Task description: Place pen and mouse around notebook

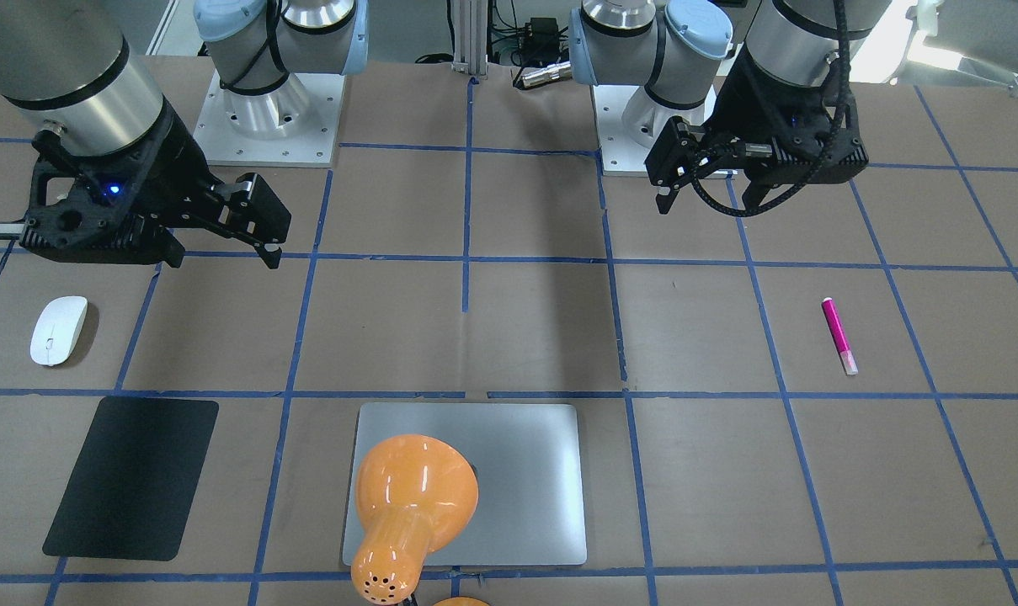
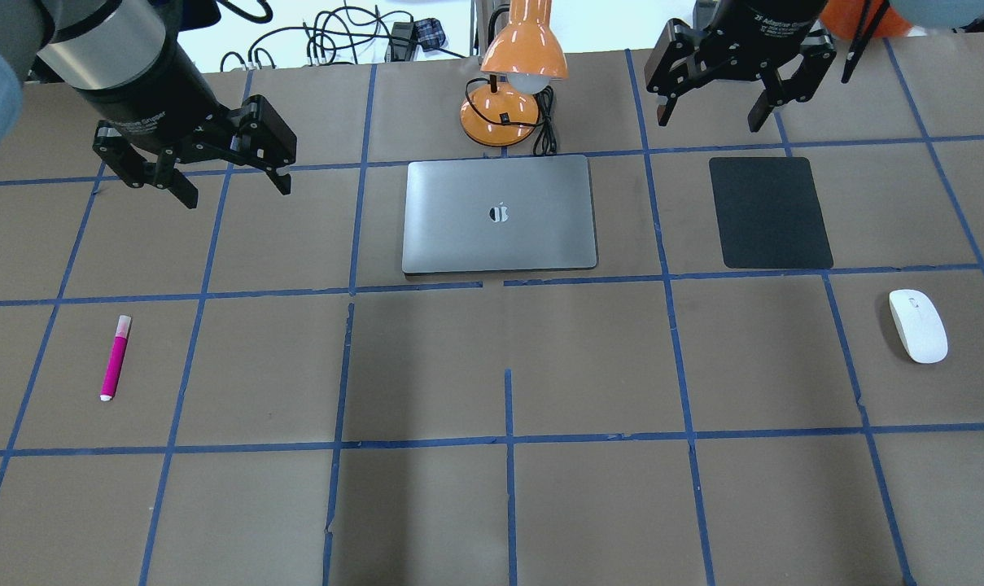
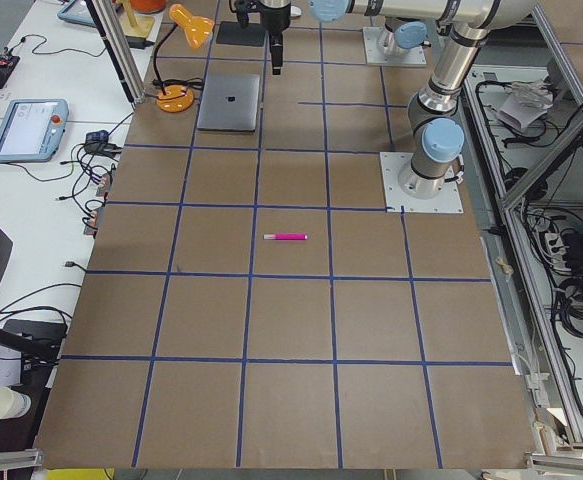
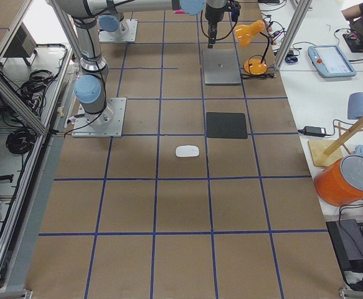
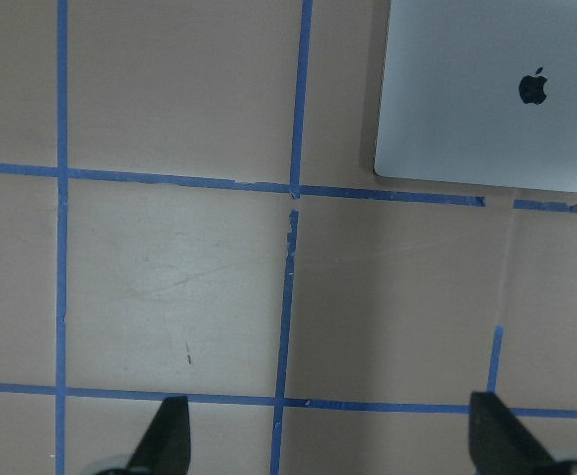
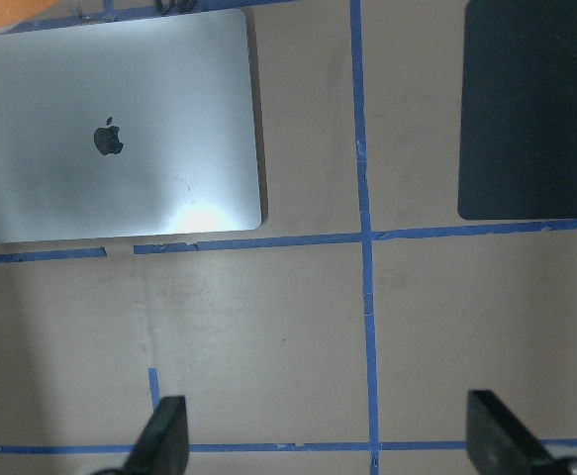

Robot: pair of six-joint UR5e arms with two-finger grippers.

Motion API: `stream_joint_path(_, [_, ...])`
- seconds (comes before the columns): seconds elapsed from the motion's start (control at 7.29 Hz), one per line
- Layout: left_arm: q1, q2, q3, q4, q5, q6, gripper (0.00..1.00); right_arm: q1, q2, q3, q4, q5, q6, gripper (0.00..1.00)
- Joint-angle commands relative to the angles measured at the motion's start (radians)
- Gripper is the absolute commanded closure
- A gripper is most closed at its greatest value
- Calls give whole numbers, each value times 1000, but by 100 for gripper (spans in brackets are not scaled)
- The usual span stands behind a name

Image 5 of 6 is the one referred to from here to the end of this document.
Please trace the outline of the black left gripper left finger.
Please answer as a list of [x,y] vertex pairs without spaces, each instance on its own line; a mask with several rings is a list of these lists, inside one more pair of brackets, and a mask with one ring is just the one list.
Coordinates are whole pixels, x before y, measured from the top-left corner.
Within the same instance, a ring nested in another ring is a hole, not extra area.
[[130,474],[184,475],[191,461],[191,430],[188,399],[165,398],[126,470]]

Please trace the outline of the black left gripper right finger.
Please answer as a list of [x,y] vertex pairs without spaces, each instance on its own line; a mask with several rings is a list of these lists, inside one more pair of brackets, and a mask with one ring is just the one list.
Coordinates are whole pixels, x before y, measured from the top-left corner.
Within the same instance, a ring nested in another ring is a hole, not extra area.
[[533,474],[555,459],[492,392],[469,399],[468,452],[478,474]]

